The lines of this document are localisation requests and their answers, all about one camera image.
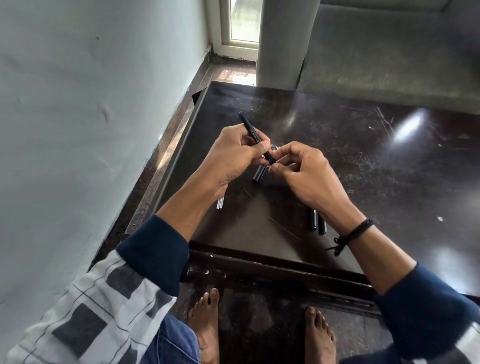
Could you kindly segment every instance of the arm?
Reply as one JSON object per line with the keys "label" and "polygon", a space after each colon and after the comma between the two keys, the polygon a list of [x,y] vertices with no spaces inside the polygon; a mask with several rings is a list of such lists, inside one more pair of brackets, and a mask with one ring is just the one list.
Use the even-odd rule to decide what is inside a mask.
{"label": "arm", "polygon": [[191,238],[228,182],[270,147],[224,128],[199,169],[116,251],[77,279],[28,328],[6,363],[138,363],[179,292]]}
{"label": "arm", "polygon": [[[285,178],[297,197],[320,212],[340,235],[365,219],[320,150],[298,142],[280,147],[270,172]],[[373,288],[402,359],[480,363],[479,308],[419,265],[375,226],[348,247]]]}

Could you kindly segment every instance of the jeans seam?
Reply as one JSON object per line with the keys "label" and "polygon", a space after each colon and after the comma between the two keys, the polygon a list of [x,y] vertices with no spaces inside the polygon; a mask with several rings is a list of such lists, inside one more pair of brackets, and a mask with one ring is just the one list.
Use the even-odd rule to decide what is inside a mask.
{"label": "jeans seam", "polygon": [[[157,358],[158,358],[158,362],[160,362],[160,356],[158,355],[158,341],[160,340],[160,335],[157,336],[157,339],[156,339],[156,347],[157,347],[157,351],[156,351],[156,355],[157,355]],[[181,351],[185,356],[187,356],[190,360],[193,360],[195,363],[197,364],[201,364],[198,360],[192,358],[190,355],[188,355],[182,348],[178,347],[177,345],[175,345],[173,342],[171,342],[170,340],[168,340],[165,336],[162,338],[162,340],[165,340],[166,342],[168,342],[170,345],[172,345],[173,347],[177,348],[177,350]]]}

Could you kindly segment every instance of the glossy tabletop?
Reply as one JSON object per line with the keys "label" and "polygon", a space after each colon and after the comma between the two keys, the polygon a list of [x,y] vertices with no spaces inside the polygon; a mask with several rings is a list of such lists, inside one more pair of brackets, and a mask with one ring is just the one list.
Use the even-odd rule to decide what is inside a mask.
{"label": "glossy tabletop", "polygon": [[[280,146],[297,140],[328,158],[350,199],[414,259],[464,294],[480,296],[480,116],[212,82],[199,100],[164,203],[228,125],[251,123]],[[336,233],[309,230],[309,209],[278,178],[248,168],[211,206],[192,240],[287,261],[361,273]]]}

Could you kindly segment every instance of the hand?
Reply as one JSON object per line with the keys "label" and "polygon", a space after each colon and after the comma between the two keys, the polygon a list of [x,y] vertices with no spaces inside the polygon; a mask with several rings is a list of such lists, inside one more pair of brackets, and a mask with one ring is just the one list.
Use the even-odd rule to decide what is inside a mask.
{"label": "hand", "polygon": [[223,128],[196,174],[216,188],[216,197],[224,195],[228,183],[239,177],[249,165],[268,166],[262,155],[270,150],[270,139],[256,129],[262,142],[256,144],[243,124]]}
{"label": "hand", "polygon": [[285,178],[293,193],[318,210],[340,234],[348,234],[365,216],[350,202],[345,189],[323,153],[299,142],[275,151],[270,173]]}

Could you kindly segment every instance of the bracelet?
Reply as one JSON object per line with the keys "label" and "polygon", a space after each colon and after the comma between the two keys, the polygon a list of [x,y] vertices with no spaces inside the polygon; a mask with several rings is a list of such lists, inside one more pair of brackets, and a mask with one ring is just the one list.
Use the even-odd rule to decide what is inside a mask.
{"label": "bracelet", "polygon": [[372,225],[373,225],[373,220],[370,220],[369,218],[366,219],[347,236],[339,236],[338,238],[333,239],[333,241],[338,244],[337,246],[332,246],[331,248],[326,248],[325,250],[333,249],[334,255],[339,256],[343,248],[345,248],[348,245],[350,240],[358,238],[365,231],[367,231],[368,228]]}

